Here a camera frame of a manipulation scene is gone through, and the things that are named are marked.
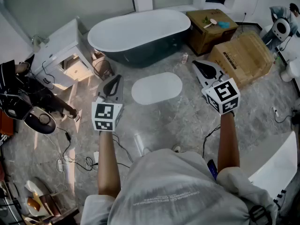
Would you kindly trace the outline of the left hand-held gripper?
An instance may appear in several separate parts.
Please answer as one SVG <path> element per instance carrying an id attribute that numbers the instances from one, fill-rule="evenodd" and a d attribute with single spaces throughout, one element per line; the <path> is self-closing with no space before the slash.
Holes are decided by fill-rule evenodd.
<path id="1" fill-rule="evenodd" d="M 102 81 L 91 104 L 91 119 L 96 131 L 114 132 L 123 112 L 123 77 L 109 77 Z"/>

